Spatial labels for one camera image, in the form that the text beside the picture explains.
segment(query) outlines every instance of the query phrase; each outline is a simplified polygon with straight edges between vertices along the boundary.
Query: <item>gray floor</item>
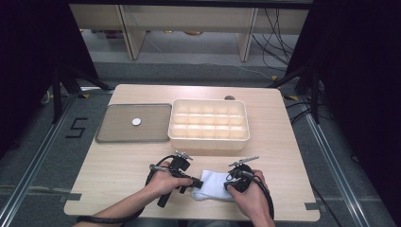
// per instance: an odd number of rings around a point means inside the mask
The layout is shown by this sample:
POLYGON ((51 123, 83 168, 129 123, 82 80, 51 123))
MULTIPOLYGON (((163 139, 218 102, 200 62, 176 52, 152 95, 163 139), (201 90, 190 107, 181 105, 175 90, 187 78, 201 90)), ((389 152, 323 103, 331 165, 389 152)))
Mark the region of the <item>gray floor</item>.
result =
MULTIPOLYGON (((155 83, 155 84, 192 84, 210 86, 250 86, 264 87, 271 83, 272 76, 279 78, 284 65, 265 56, 255 42, 252 44, 250 57, 247 62, 239 60, 235 34, 202 33, 190 36, 183 32, 164 33, 151 31, 142 46, 139 58, 129 60, 124 41, 110 40, 103 33, 82 32, 91 57, 95 63, 100 78, 111 84, 118 83, 155 83)), ((289 46, 294 46, 297 36, 284 36, 289 46)), ((283 58, 282 52, 272 48, 283 58)), ((283 96, 294 96, 293 87, 297 79, 280 88, 283 96)), ((54 142, 51 143, 40 168, 29 184, 29 190, 22 200, 14 219, 9 226, 69 226, 75 217, 63 213, 65 196, 74 184, 79 167, 86 155, 88 147, 94 138, 102 111, 107 106, 110 94, 90 95, 88 98, 66 97, 73 100, 71 108, 60 125, 54 142), (77 117, 87 120, 79 121, 79 127, 85 132, 79 139, 68 139, 75 135, 71 125, 77 117)), ((285 100, 286 105, 297 103, 296 100, 285 100)), ((291 118, 304 109, 302 105, 288 108, 291 118)), ((361 211, 371 226, 395 226, 386 208, 377 196, 375 189, 358 163, 350 158, 345 138, 330 112, 321 107, 320 127, 324 133, 336 160, 339 163, 346 182, 357 197, 361 211)), ((54 127, 51 125, 52 103, 44 105, 32 118, 25 133, 20 137, 20 147, 9 150, 0 161, 0 204, 2 207, 9 200, 13 188, 25 176, 26 170, 35 154, 42 147, 46 134, 54 127)), ((293 124, 294 133, 305 162, 305 168, 311 183, 318 189, 328 207, 339 219, 342 226, 361 226, 353 218, 347 199, 344 198, 336 178, 324 156, 321 145, 312 132, 308 116, 293 124)), ((277 222, 277 226, 337 226, 327 206, 316 194, 321 205, 321 219, 317 222, 277 222)))

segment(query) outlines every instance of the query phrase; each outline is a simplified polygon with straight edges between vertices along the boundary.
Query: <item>human hand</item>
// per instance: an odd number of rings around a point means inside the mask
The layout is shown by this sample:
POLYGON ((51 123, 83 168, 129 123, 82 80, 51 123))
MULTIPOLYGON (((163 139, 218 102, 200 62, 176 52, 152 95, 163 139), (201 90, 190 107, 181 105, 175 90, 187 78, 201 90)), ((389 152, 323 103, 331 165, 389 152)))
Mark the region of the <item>human hand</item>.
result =
MULTIPOLYGON (((163 162, 160 164, 163 167, 169 167, 169 162, 163 162)), ((153 191, 156 197, 168 194, 174 188, 178 186, 189 186, 192 184, 192 180, 189 178, 175 178, 166 171, 156 171, 150 179, 146 188, 153 191)))
MULTIPOLYGON (((253 170, 253 174, 259 177, 266 188, 268 188, 262 171, 253 170)), ((238 192, 231 185, 227 186, 227 190, 233 196, 241 212, 250 218, 254 226, 274 226, 274 222, 270 216, 268 201, 263 191, 255 182, 251 182, 248 189, 243 193, 238 192)))

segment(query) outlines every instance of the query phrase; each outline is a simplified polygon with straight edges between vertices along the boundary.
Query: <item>tabletop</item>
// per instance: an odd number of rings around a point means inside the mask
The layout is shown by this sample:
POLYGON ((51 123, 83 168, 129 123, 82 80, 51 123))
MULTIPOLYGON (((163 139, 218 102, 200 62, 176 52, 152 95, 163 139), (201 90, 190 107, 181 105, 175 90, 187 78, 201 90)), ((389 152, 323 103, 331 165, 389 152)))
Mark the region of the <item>tabletop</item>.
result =
MULTIPOLYGON (((229 164, 259 156, 249 166, 264 172, 274 202, 275 220, 318 220, 319 210, 310 209, 313 205, 316 207, 315 197, 278 90, 122 84, 115 88, 109 105, 173 103, 181 98, 224 99, 226 96, 233 96, 246 105, 251 134, 247 146, 236 151, 180 150, 193 158, 185 173, 200 178, 204 169, 228 172, 232 169, 229 164)), ((169 142, 99 144, 94 139, 71 191, 80 198, 67 201, 64 212, 72 216, 92 215, 124 199, 144 186, 150 164, 156 164, 174 151, 169 142)), ((173 191, 165 208, 154 201, 141 217, 248 219, 234 202, 194 201, 190 192, 190 188, 184 194, 173 191)))

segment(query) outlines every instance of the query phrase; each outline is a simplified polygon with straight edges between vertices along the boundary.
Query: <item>finger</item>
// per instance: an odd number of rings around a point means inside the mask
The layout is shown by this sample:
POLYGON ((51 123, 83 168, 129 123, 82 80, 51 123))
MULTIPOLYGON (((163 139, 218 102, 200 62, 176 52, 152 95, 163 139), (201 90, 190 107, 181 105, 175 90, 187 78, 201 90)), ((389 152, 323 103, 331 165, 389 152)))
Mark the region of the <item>finger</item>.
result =
POLYGON ((263 172, 258 169, 253 169, 253 175, 259 177, 263 182, 265 181, 265 176, 263 172))
POLYGON ((230 193, 230 195, 235 199, 240 192, 238 192, 233 186, 227 185, 227 191, 230 193))
POLYGON ((188 186, 188 185, 192 184, 192 180, 189 178, 176 178, 176 181, 179 186, 182 186, 182 185, 188 186))
POLYGON ((170 165, 171 165, 170 162, 165 161, 165 162, 162 162, 159 166, 160 167, 169 167, 170 165))

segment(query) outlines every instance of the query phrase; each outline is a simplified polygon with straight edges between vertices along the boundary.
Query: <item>forearm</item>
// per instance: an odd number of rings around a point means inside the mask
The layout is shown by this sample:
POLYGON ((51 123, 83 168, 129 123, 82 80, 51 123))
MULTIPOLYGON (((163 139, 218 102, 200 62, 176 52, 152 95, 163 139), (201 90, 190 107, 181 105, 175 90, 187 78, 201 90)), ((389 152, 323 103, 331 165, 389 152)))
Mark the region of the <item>forearm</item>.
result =
MULTIPOLYGON (((133 215, 156 198, 158 198, 158 194, 149 188, 143 188, 137 193, 126 197, 124 200, 110 206, 107 209, 104 209, 96 214, 94 217, 97 218, 125 218, 133 215)), ((75 227, 92 227, 92 226, 121 226, 121 224, 95 224, 89 222, 80 222, 75 225, 75 227)))
POLYGON ((274 221, 267 217, 251 218, 254 227, 275 227, 274 221))

